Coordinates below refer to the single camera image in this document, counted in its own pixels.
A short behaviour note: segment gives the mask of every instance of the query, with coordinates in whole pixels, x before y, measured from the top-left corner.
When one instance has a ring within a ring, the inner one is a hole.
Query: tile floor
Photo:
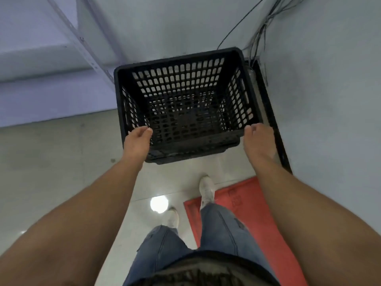
[[[121,151],[116,110],[0,129],[0,253],[41,216],[104,173]],[[160,224],[161,216],[150,209],[151,197],[166,195],[179,211],[180,237],[196,247],[183,202],[200,195],[198,181],[205,174],[218,187],[255,175],[242,143],[218,155],[144,164],[97,286],[120,286],[140,243]]]

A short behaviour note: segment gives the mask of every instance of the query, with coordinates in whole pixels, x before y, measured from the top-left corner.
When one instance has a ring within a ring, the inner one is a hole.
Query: red mat
[[[302,270],[271,216],[256,177],[216,191],[217,204],[242,221],[267,257],[283,286],[307,286]],[[201,239],[201,197],[184,202],[197,246]]]

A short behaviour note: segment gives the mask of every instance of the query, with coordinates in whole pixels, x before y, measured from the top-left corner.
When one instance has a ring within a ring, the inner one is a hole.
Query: person's left arm
[[[0,286],[94,285],[148,154],[152,129],[126,137],[122,159],[31,226],[0,257]]]

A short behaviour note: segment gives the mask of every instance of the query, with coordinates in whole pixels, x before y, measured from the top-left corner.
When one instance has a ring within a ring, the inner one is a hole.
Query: black plastic basket
[[[262,122],[238,48],[120,66],[114,77],[122,141],[135,127],[154,131],[146,162],[222,153]]]

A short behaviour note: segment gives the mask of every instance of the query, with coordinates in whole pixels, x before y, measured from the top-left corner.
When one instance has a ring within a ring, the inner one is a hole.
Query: foot
[[[163,225],[177,229],[179,227],[179,214],[175,208],[170,208],[164,212]]]
[[[199,189],[201,193],[201,210],[208,203],[214,203],[214,193],[216,191],[216,186],[213,183],[212,179],[206,176],[200,179]]]

